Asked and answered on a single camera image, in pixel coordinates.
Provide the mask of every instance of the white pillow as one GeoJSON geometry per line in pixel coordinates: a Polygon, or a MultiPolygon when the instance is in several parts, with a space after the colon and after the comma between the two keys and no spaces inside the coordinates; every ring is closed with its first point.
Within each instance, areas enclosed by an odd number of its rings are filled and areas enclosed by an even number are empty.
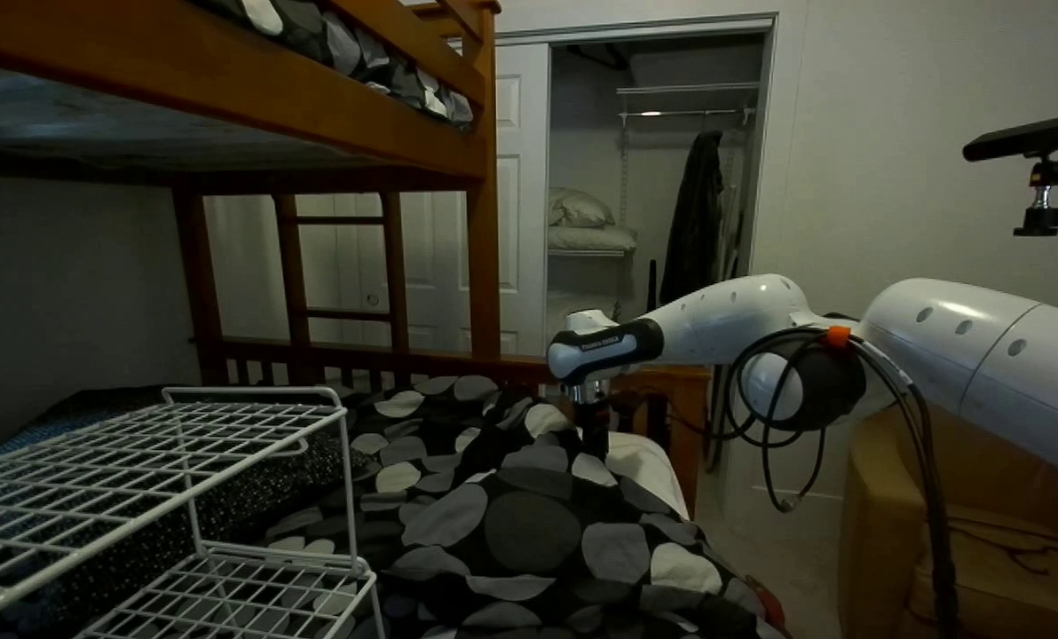
{"type": "Polygon", "coordinates": [[[610,229],[610,211],[593,197],[558,190],[550,202],[550,229],[610,229]]]}

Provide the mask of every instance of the doorway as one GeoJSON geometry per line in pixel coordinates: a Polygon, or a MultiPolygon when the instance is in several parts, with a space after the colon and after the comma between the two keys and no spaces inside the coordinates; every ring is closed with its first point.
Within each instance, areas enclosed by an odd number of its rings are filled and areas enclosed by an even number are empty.
{"type": "Polygon", "coordinates": [[[746,274],[764,61],[768,34],[550,43],[548,326],[657,306],[666,256],[684,256],[666,250],[684,198],[714,198],[706,281],[746,274]],[[702,137],[721,183],[706,197],[684,184],[702,137]]]}

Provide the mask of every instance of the black and white blanket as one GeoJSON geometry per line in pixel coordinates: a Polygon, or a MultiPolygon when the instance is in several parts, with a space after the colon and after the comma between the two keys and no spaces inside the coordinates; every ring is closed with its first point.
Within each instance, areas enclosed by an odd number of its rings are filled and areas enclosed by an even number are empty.
{"type": "MultiPolygon", "coordinates": [[[[702,530],[582,454],[550,401],[439,376],[349,404],[391,636],[781,636],[702,530]]],[[[329,519],[311,506],[271,540],[329,519]]]]}
{"type": "Polygon", "coordinates": [[[472,126],[466,95],[444,88],[413,61],[386,51],[375,36],[349,24],[327,4],[317,0],[200,0],[204,7],[231,17],[233,24],[279,43],[303,57],[311,57],[336,76],[359,80],[368,88],[397,95],[420,115],[448,126],[472,126]]]}
{"type": "MultiPolygon", "coordinates": [[[[393,639],[423,636],[784,636],[702,530],[627,472],[582,454],[550,401],[482,376],[349,395],[359,553],[393,639]]],[[[349,548],[346,441],[274,459],[200,501],[212,540],[349,548]]],[[[190,545],[186,511],[4,616],[16,636],[70,636],[190,545]]]]}

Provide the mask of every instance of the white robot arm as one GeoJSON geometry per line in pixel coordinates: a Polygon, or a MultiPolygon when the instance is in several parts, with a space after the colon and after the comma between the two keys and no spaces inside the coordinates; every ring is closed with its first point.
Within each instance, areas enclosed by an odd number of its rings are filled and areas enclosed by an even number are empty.
{"type": "Polygon", "coordinates": [[[1058,466],[1058,308],[949,281],[903,281],[874,300],[858,324],[816,317],[790,276],[709,286],[632,324],[597,321],[550,346],[550,375],[582,386],[627,366],[732,366],[755,412],[835,421],[862,386],[823,409],[850,366],[784,375],[790,353],[742,360],[781,330],[835,330],[882,353],[928,401],[1058,466]]]}

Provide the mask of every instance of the shelf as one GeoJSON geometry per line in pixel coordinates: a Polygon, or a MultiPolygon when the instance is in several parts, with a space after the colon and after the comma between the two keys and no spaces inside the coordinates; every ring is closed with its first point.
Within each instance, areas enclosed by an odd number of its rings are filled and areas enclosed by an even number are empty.
{"type": "Polygon", "coordinates": [[[329,391],[167,391],[0,454],[0,612],[340,417],[329,391]]]}
{"type": "Polygon", "coordinates": [[[632,250],[597,250],[597,244],[550,244],[554,261],[625,261],[632,250]]]}
{"type": "Polygon", "coordinates": [[[754,111],[761,83],[621,87],[621,117],[754,111]]]}
{"type": "Polygon", "coordinates": [[[205,545],[82,636],[352,636],[373,586],[359,559],[205,545]]]}

